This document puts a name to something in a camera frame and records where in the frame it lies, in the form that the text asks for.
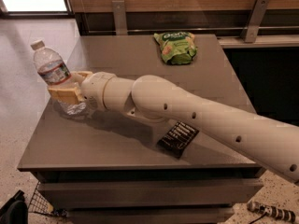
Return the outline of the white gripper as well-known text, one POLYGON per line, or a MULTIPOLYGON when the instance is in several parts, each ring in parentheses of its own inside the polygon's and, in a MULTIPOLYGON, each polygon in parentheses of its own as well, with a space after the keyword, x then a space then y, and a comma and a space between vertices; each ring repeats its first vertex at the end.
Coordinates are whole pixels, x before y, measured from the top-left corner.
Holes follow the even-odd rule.
POLYGON ((104 91, 107 83, 113 77, 115 77, 114 74, 105 72, 93 74, 91 71, 72 71, 71 80, 81 84, 80 89, 78 87, 48 87, 48 91, 50 96, 57 101, 71 105, 78 105, 85 100, 90 109, 106 111, 107 108, 104 103, 104 91))

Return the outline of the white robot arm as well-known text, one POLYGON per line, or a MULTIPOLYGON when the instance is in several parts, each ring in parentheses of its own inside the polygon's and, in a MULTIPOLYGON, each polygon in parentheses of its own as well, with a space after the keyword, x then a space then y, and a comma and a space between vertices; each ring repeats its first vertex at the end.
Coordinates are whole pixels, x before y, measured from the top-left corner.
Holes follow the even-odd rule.
POLYGON ((105 72, 75 72, 66 84, 48 87, 67 104, 87 103, 139 122, 182 121, 265 169, 298 184, 299 127, 189 93, 153 75, 136 80, 105 72))

